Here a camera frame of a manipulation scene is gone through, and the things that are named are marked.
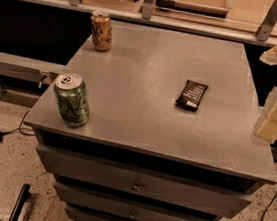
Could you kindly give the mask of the black rxbar chocolate bar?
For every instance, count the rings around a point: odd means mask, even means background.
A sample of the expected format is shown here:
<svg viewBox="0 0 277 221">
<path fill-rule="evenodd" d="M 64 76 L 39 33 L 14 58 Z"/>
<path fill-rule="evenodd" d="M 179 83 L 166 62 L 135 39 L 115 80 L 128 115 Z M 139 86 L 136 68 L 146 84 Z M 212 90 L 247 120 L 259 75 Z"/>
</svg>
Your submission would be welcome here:
<svg viewBox="0 0 277 221">
<path fill-rule="evenodd" d="M 198 111 L 198 107 L 207 89 L 206 84 L 188 79 L 185 88 L 176 100 L 176 105 L 188 111 Z"/>
</svg>

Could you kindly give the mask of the grey drawer cabinet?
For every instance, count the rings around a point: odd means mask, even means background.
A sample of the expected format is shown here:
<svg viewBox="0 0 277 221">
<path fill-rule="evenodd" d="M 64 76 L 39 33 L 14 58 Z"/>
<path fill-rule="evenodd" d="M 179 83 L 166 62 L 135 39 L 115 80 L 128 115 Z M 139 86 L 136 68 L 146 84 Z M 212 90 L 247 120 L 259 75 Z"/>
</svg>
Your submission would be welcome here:
<svg viewBox="0 0 277 221">
<path fill-rule="evenodd" d="M 87 87 L 87 124 L 68 127 L 50 90 L 26 118 L 70 218 L 219 221 L 276 182 L 253 137 L 260 108 L 241 44 L 119 21 L 112 37 L 67 65 Z M 188 79 L 208 87 L 198 111 L 176 103 Z"/>
</svg>

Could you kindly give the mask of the black bar on floor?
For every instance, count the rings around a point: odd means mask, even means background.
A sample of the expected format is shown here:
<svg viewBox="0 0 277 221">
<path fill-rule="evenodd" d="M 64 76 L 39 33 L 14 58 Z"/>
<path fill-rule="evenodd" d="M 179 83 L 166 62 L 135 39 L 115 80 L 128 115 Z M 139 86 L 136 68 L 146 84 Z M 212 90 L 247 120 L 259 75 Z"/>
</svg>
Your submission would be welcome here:
<svg viewBox="0 0 277 221">
<path fill-rule="evenodd" d="M 11 216 L 9 217 L 8 221 L 17 221 L 21 210 L 23 209 L 24 203 L 29 199 L 30 197 L 30 184 L 25 183 L 22 185 L 21 192 L 18 195 L 17 201 L 15 202 L 14 209 L 12 209 Z"/>
</svg>

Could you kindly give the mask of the green soda can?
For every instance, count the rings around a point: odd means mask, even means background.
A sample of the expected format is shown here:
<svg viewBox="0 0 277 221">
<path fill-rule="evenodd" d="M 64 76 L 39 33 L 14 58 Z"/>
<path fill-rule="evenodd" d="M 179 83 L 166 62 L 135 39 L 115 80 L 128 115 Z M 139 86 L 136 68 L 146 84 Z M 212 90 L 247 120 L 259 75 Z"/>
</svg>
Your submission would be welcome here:
<svg viewBox="0 0 277 221">
<path fill-rule="evenodd" d="M 72 128 L 81 127 L 88 122 L 90 112 L 85 82 L 75 73 L 57 76 L 54 84 L 60 116 Z"/>
</svg>

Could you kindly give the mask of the grey metal shelf rail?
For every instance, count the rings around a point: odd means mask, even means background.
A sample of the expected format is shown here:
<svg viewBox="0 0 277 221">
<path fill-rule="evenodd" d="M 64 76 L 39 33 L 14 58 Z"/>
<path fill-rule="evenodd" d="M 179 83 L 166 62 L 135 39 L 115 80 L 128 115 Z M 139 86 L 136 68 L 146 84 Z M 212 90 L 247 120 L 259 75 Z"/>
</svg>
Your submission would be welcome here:
<svg viewBox="0 0 277 221">
<path fill-rule="evenodd" d="M 257 46 L 271 47 L 277 45 L 277 37 L 271 35 L 272 31 L 262 24 L 256 32 L 251 33 L 242 29 L 226 28 L 225 26 L 210 25 L 209 23 L 186 21 L 185 19 L 169 18 L 155 15 L 153 0 L 144 0 L 137 12 L 120 11 L 119 9 L 104 8 L 102 6 L 88 5 L 80 0 L 22 0 L 23 2 L 38 3 L 39 5 L 53 6 L 71 11 L 85 12 L 102 10 L 109 12 L 111 17 L 119 21 L 135 24 L 150 25 L 152 27 L 166 28 L 184 33 L 199 34 L 200 36 L 215 37 L 217 39 L 231 40 L 233 42 L 249 43 Z"/>
</svg>

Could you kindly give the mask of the orange soda can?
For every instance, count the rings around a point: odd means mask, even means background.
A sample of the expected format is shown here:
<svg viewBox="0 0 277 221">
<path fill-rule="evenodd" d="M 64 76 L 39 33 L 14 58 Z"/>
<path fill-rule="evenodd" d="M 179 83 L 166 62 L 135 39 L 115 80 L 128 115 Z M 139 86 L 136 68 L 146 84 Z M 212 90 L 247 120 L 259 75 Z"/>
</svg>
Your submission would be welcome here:
<svg viewBox="0 0 277 221">
<path fill-rule="evenodd" d="M 112 25 L 110 14 L 104 11 L 93 11 L 90 17 L 92 39 L 96 50 L 107 51 L 111 49 Z"/>
</svg>

